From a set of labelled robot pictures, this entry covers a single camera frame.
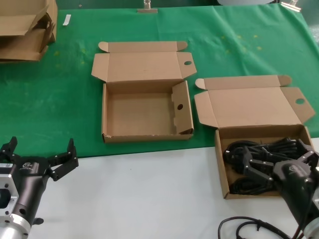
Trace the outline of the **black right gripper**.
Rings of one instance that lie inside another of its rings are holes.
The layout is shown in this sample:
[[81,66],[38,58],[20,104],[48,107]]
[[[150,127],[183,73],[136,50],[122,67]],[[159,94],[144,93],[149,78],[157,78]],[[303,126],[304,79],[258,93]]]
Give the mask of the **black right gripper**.
[[261,186],[271,186],[273,178],[277,191],[288,205],[299,225],[306,226],[315,219],[312,196],[315,181],[311,179],[310,167],[317,167],[319,153],[312,146],[297,142],[298,160],[272,162],[253,159],[248,147],[243,148],[243,174]]

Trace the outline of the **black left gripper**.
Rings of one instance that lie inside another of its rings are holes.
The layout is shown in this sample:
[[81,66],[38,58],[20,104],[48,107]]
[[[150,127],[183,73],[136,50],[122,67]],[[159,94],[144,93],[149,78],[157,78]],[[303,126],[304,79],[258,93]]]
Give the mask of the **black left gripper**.
[[40,156],[14,155],[17,138],[13,136],[0,148],[0,163],[15,165],[14,182],[18,192],[18,200],[13,214],[25,219],[31,226],[41,197],[46,189],[49,176],[58,181],[79,166],[74,140],[69,140],[65,153],[57,154],[49,159]]

